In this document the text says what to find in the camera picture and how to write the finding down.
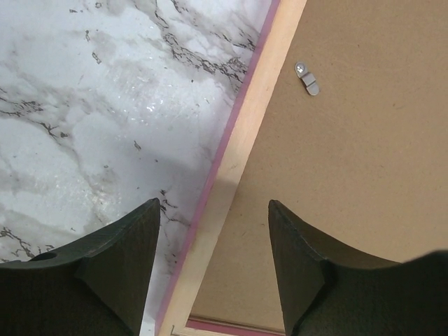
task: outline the brown backing board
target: brown backing board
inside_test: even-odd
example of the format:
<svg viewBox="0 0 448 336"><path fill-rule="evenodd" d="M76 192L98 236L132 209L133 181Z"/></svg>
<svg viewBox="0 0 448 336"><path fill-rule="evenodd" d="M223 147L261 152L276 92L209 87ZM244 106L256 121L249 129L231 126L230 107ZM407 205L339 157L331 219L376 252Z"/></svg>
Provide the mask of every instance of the brown backing board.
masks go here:
<svg viewBox="0 0 448 336"><path fill-rule="evenodd" d="M448 247L447 14L444 0L308 2L192 316L283 329L270 199L383 258Z"/></svg>

